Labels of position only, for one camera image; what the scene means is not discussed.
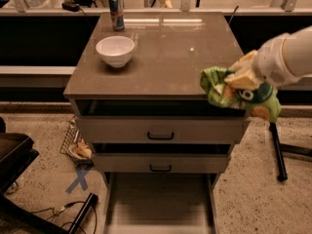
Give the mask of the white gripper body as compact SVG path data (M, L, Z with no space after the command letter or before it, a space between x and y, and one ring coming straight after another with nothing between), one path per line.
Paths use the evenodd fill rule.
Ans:
M294 84L299 81L287 67L283 47L289 33L281 34L266 41L258 50L253 60L253 68L262 80L275 87Z

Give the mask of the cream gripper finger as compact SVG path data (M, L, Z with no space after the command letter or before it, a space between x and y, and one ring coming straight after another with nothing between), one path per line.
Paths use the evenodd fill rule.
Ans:
M257 54L257 50L252 50L248 52L246 55L241 57L238 61L235 62L234 69L239 70L244 66L250 65L254 61L254 57Z
M235 89L255 90L262 81L252 69L236 70L224 79L225 83Z

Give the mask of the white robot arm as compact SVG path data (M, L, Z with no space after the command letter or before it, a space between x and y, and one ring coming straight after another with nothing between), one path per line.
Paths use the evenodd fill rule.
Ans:
M312 26L266 41L230 66L224 81L235 89L255 90L266 82L274 87L297 83L312 73Z

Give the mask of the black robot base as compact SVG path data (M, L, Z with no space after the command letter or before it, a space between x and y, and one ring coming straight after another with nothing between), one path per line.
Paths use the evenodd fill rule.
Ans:
M0 118L0 211L43 234L66 234L66 231L47 220L15 205L4 196L8 188L36 159L39 152L32 148L33 140L25 134L7 133Z

